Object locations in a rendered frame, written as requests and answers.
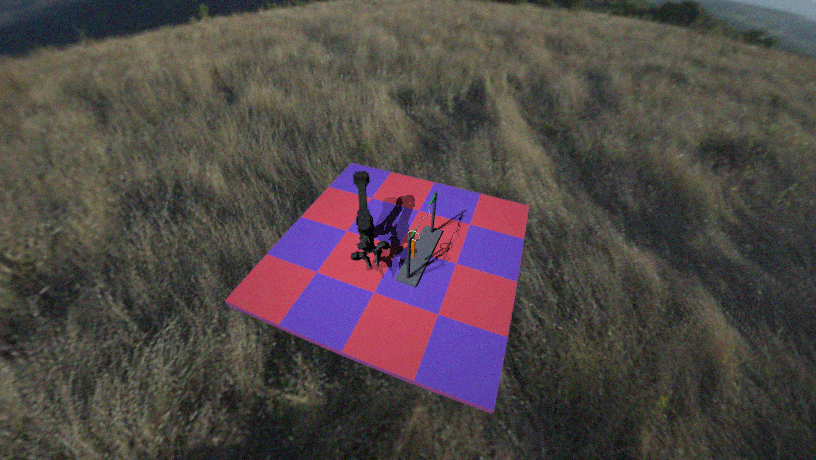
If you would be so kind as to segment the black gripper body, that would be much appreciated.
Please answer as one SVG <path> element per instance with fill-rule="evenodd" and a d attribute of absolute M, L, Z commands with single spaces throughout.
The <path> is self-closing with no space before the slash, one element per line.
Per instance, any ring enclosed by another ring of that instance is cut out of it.
<path fill-rule="evenodd" d="M 363 251 L 363 252 L 358 252 L 358 251 L 357 251 L 357 252 L 352 253 L 352 254 L 351 254 L 351 256 L 350 256 L 350 257 L 351 257 L 351 260 L 358 261 L 358 260 L 361 260 L 359 257 L 360 257 L 360 256 L 362 256 L 362 255 L 367 256 L 367 254 L 369 254 L 369 253 L 371 253 L 371 252 L 373 252 L 373 251 L 375 251 L 375 250 L 377 250 L 377 249 L 379 249 L 379 250 L 381 250 L 381 251 L 382 251 L 382 249 L 386 250 L 386 249 L 390 248 L 389 243 L 388 243 L 388 242 L 386 242 L 386 241 L 379 242 L 379 243 L 377 243 L 377 246 L 375 246 L 375 244 L 374 244 L 374 239 L 373 239 L 372 235 L 366 235 L 366 236 L 363 236 L 363 237 L 361 238 L 360 242 L 364 241 L 364 240 L 365 240 L 365 238 L 366 238 L 366 237 L 368 237 L 368 236 L 370 236 L 370 237 L 371 237 L 371 239 L 372 239 L 372 241 L 373 241 L 373 242 L 372 242 L 372 243 L 373 243 L 373 246 L 367 246 L 367 247 L 363 248 L 363 249 L 364 249 L 364 251 Z M 381 248 L 382 248 L 382 249 L 381 249 Z"/>

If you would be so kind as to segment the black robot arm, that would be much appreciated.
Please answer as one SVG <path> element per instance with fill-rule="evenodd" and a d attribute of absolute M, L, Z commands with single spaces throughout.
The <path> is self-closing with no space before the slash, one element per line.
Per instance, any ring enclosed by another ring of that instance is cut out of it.
<path fill-rule="evenodd" d="M 369 183 L 369 173 L 366 171 L 355 171 L 353 174 L 353 183 L 358 187 L 358 200 L 359 200 L 359 209 L 357 211 L 356 216 L 356 225 L 358 228 L 358 233 L 360 234 L 359 239 L 366 235 L 372 235 L 374 228 L 373 224 L 373 217 L 370 215 L 370 211 L 367 208 L 367 197 L 366 197 L 366 186 Z M 359 250 L 364 250 L 363 248 L 367 246 L 373 246 L 372 239 L 370 236 L 366 237 L 364 241 L 357 243 L 357 247 Z"/>

